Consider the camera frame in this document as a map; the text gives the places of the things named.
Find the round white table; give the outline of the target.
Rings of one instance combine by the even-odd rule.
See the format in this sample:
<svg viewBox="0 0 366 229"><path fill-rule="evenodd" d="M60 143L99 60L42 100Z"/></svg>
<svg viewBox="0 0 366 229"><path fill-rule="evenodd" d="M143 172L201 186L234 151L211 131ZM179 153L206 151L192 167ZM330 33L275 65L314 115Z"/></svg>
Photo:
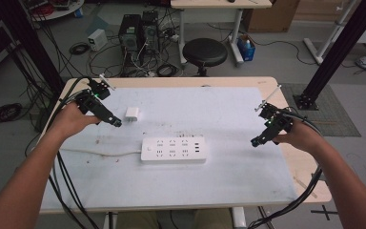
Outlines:
<svg viewBox="0 0 366 229"><path fill-rule="evenodd" d="M34 22L56 19L74 13L82 16L85 0L21 0Z"/></svg>

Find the white power supply box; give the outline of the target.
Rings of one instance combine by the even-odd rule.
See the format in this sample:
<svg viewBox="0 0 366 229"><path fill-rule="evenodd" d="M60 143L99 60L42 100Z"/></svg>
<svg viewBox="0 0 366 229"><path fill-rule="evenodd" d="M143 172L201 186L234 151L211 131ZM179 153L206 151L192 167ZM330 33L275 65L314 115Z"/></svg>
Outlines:
<svg viewBox="0 0 366 229"><path fill-rule="evenodd" d="M104 30L97 29L88 37L88 41L91 49L98 52L108 43L108 38Z"/></svg>

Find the white table mat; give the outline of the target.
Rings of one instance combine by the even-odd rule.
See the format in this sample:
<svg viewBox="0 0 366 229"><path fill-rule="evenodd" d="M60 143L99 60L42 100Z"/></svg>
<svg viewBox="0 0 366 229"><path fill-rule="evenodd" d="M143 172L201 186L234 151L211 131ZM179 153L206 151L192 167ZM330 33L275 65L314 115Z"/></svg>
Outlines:
<svg viewBox="0 0 366 229"><path fill-rule="evenodd" d="M60 154L92 211L288 203L295 185L281 149L253 147L264 130L255 87L118 88L105 106L122 125L100 123L69 138ZM137 121L125 117L137 107ZM205 162L141 160L147 137L202 136Z"/></svg>

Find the white charger adapter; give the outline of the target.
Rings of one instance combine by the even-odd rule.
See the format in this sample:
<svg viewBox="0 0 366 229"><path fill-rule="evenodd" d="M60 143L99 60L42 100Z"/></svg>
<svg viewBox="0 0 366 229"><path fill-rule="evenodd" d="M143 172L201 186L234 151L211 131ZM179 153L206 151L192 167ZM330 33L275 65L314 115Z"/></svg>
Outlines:
<svg viewBox="0 0 366 229"><path fill-rule="evenodd" d="M139 116L139 109L137 107L129 107L126 111L125 117L128 121L137 121Z"/></svg>

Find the white-legged wooden desk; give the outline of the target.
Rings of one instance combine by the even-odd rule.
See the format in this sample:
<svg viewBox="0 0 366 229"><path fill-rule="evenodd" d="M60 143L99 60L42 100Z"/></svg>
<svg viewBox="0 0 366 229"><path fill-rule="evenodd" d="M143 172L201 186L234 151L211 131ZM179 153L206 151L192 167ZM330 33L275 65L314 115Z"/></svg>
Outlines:
<svg viewBox="0 0 366 229"><path fill-rule="evenodd" d="M247 9L268 9L273 5L270 0L171 0L171 7L179 10L179 38L178 49L179 57L182 65L187 64L187 60L183 56L183 47L185 45L185 10L186 9L235 9L234 27L232 34L228 38L230 48L233 52L235 64L243 64L244 60L237 47L237 38L242 18L242 13Z"/></svg>

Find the white metal stand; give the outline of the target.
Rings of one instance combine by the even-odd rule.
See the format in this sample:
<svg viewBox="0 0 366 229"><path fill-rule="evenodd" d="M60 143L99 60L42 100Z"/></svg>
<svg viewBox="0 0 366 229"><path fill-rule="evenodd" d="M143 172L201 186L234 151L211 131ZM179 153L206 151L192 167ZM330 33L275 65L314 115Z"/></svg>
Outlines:
<svg viewBox="0 0 366 229"><path fill-rule="evenodd" d="M351 12L353 6L356 4L357 0L342 0L342 7L341 7L341 14L335 20L332 30L326 39L322 42L322 44L317 48L313 41L310 38L304 38L303 43L305 44L306 48L310 52L312 58L315 60L317 65L320 65L323 62L323 54L327 51L329 46L336 41L336 38L339 36L340 32L344 28L344 22Z"/></svg>

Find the black metal frame post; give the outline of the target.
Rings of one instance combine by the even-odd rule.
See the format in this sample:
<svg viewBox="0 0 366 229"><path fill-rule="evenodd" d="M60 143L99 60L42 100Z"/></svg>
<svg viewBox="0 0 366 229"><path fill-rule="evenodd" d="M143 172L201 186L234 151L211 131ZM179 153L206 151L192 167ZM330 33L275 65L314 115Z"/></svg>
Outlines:
<svg viewBox="0 0 366 229"><path fill-rule="evenodd" d="M20 0L0 0L0 20L9 28L42 74L51 92L60 95L65 82L55 69L49 55L39 40Z"/></svg>
<svg viewBox="0 0 366 229"><path fill-rule="evenodd" d="M301 95L294 95L299 110L316 110L316 100L346 55L366 31L366 0L361 0L338 39Z"/></svg>

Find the white power strip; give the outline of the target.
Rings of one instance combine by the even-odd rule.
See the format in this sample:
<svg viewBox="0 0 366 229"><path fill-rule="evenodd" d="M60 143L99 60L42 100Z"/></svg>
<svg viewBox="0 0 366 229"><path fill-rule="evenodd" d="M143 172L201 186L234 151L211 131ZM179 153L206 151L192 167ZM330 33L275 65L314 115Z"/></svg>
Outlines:
<svg viewBox="0 0 366 229"><path fill-rule="evenodd" d="M202 136L147 137L142 141L141 160L153 163L206 161L208 147Z"/></svg>

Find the black round stool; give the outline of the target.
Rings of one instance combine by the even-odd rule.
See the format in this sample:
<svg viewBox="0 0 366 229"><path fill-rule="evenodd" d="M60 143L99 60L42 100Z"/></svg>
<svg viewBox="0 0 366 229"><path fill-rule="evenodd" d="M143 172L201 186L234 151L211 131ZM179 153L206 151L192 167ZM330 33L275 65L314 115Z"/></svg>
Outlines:
<svg viewBox="0 0 366 229"><path fill-rule="evenodd" d="M215 67L224 63L228 57L226 47L211 38L196 38L183 47L183 57L195 65L199 76L207 75L207 67Z"/></svg>

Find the black computer tower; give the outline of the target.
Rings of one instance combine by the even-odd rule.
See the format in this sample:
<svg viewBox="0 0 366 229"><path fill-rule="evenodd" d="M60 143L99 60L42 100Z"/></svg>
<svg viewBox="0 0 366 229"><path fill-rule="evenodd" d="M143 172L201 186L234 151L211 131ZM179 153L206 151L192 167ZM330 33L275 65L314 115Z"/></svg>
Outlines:
<svg viewBox="0 0 366 229"><path fill-rule="evenodd" d="M146 52L155 53L159 51L158 38L158 11L146 10L142 14L143 32L146 39Z"/></svg>
<svg viewBox="0 0 366 229"><path fill-rule="evenodd" d="M124 66L132 66L141 60L144 48L144 35L140 14L125 14L118 32L121 51L124 56Z"/></svg>

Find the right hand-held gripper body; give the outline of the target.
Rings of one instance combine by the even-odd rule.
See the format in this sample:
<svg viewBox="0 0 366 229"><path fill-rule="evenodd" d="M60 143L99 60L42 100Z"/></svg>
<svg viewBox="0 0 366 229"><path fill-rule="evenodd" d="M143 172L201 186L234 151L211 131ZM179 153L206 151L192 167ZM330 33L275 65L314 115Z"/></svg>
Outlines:
<svg viewBox="0 0 366 229"><path fill-rule="evenodd" d="M280 90L278 85L274 91L269 94L254 110L261 111L260 117L266 120L266 129L260 134L264 137L264 141L273 140L282 130L289 133L293 126L293 119L290 117L288 109L279 109L275 105L270 104L268 100Z"/></svg>

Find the cardboard box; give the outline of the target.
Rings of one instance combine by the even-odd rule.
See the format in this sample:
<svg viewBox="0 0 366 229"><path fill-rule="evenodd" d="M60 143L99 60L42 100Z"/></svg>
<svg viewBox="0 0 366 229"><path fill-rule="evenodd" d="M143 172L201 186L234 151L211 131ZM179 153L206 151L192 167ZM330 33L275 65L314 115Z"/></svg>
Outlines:
<svg viewBox="0 0 366 229"><path fill-rule="evenodd" d="M300 0L270 0L268 9L245 10L242 23L248 32L287 32Z"/></svg>

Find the person's left hand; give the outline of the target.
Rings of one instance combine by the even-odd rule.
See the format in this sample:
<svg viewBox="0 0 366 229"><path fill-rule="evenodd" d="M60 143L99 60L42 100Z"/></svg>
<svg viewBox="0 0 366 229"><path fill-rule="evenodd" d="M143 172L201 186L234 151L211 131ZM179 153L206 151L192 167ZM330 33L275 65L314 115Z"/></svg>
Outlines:
<svg viewBox="0 0 366 229"><path fill-rule="evenodd" d="M100 119L94 115L85 115L79 110L75 102L67 104L55 117L48 134L65 140L76 135L88 125L97 124Z"/></svg>

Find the dark floor mat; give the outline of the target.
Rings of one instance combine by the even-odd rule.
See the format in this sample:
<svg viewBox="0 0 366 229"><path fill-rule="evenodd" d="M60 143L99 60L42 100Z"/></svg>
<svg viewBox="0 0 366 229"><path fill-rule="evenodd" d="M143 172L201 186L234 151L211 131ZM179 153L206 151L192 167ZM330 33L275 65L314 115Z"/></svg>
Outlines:
<svg viewBox="0 0 366 229"><path fill-rule="evenodd" d="M295 96L301 95L306 84L283 83L281 91L288 105L299 115L312 121L324 136L361 137L360 132L337 99L332 88L327 85L309 110L300 110L295 104Z"/></svg>

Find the blue box with bottle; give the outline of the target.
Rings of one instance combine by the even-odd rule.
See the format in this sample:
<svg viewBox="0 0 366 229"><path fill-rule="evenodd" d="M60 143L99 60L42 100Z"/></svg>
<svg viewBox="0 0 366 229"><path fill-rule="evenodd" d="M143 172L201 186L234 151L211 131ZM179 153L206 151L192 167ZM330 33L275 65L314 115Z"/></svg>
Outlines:
<svg viewBox="0 0 366 229"><path fill-rule="evenodd" d="M248 34L242 34L237 38L236 45L244 61L254 59L255 45Z"/></svg>

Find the person's right hand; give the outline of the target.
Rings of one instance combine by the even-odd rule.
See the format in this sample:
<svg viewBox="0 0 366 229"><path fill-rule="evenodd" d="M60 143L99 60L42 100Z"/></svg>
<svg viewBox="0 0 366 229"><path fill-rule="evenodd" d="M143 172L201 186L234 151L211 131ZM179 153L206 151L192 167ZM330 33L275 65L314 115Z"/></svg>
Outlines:
<svg viewBox="0 0 366 229"><path fill-rule="evenodd" d="M315 142L320 135L308 125L301 121L295 121L291 131L284 135L277 135L274 143L287 143L307 153L311 153L315 147Z"/></svg>

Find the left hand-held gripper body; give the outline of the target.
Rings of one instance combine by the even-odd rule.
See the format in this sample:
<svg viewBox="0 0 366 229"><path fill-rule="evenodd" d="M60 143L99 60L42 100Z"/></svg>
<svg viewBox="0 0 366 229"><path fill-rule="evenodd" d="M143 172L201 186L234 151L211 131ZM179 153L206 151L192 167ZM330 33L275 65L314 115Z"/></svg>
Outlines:
<svg viewBox="0 0 366 229"><path fill-rule="evenodd" d="M113 114L105 107L102 100L111 95L110 89L114 90L114 87L109 83L104 74L100 74L99 78L100 81L90 78L88 83L90 87L80 91L75 96L75 101L83 114L91 112L100 120L109 123L112 120Z"/></svg>

